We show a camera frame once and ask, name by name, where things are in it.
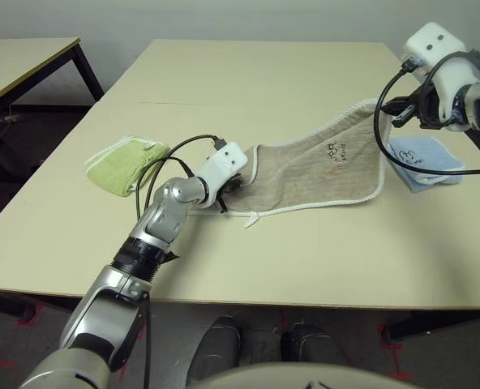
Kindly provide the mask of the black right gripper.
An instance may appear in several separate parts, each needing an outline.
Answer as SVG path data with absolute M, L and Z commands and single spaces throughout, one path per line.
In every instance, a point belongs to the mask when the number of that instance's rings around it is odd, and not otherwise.
M 385 113 L 402 113 L 410 106 L 416 106 L 416 116 L 421 128 L 442 128 L 444 121 L 439 120 L 439 97 L 436 91 L 429 91 L 421 97 L 420 91 L 414 91 L 409 96 L 398 96 L 384 104 Z M 403 113 L 392 119 L 394 126 L 404 126 L 415 113 Z

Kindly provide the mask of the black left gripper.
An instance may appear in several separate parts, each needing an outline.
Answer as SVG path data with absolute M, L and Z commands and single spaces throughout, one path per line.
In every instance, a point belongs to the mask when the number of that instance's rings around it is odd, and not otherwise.
M 240 173 L 233 175 L 217 192 L 216 204 L 220 210 L 220 213 L 228 212 L 227 205 L 224 201 L 224 195 L 229 195 L 241 187 L 242 178 Z

